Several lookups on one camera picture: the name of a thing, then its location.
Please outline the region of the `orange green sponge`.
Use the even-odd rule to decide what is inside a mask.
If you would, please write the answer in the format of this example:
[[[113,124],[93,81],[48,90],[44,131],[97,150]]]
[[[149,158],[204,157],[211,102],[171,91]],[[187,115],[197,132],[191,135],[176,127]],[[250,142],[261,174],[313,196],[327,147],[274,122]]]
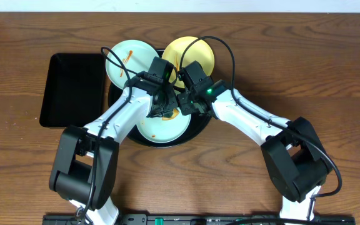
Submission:
[[[167,111],[162,115],[163,121],[169,121],[177,117],[179,114],[179,110],[177,108],[174,108],[172,111]]]

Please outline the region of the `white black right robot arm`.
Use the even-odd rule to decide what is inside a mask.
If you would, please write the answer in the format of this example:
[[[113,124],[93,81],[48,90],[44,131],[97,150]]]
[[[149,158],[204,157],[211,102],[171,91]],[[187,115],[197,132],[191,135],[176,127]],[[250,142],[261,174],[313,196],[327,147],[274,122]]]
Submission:
[[[313,125],[303,117],[294,121],[276,116],[247,100],[224,81],[192,84],[177,95],[183,114],[202,113],[229,123],[261,148],[269,178],[281,193],[280,217],[312,221],[321,186],[331,172],[338,173]]]

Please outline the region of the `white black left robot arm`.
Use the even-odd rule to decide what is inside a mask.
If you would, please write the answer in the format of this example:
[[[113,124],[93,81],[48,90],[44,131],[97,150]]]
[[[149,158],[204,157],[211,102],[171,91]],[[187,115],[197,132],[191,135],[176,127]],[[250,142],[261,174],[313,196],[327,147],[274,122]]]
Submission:
[[[77,206],[76,222],[116,223],[119,210],[111,193],[120,144],[139,121],[177,105],[172,84],[134,77],[102,116],[84,127],[68,126],[63,131],[49,188]]]

